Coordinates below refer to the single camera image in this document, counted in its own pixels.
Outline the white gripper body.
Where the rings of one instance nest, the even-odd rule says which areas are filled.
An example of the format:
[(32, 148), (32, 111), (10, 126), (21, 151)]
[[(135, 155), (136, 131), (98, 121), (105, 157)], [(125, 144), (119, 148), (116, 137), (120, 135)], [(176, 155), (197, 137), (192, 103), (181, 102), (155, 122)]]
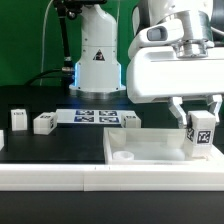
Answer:
[(126, 86), (133, 103), (224, 94), (224, 47), (187, 59), (178, 59), (170, 46), (142, 48), (128, 65)]

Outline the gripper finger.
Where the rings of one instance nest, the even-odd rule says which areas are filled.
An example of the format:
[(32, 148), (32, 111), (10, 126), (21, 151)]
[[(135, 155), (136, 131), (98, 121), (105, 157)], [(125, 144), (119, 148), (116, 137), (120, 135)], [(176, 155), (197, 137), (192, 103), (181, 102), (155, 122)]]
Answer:
[(221, 94), (215, 94), (215, 95), (208, 95), (206, 99), (207, 105), (209, 107), (209, 112), (215, 117), (216, 123), (220, 123), (219, 118), (219, 111), (222, 106), (222, 95)]
[(178, 127), (185, 129), (187, 127), (187, 116), (181, 107), (183, 101), (181, 97), (171, 97), (168, 100), (168, 108), (178, 121)]

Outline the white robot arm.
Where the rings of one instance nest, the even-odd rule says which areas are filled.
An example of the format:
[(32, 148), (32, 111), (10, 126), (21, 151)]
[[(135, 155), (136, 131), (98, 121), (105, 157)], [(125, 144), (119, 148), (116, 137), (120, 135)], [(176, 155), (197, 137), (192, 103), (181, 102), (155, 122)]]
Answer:
[[(132, 11), (134, 38), (126, 70), (129, 99), (166, 101), (181, 128), (193, 120), (185, 100), (204, 99), (217, 122), (224, 96), (224, 47), (215, 44), (215, 11), (224, 0), (139, 0)], [(82, 54), (73, 90), (89, 97), (121, 89), (116, 22), (94, 3), (82, 7)]]

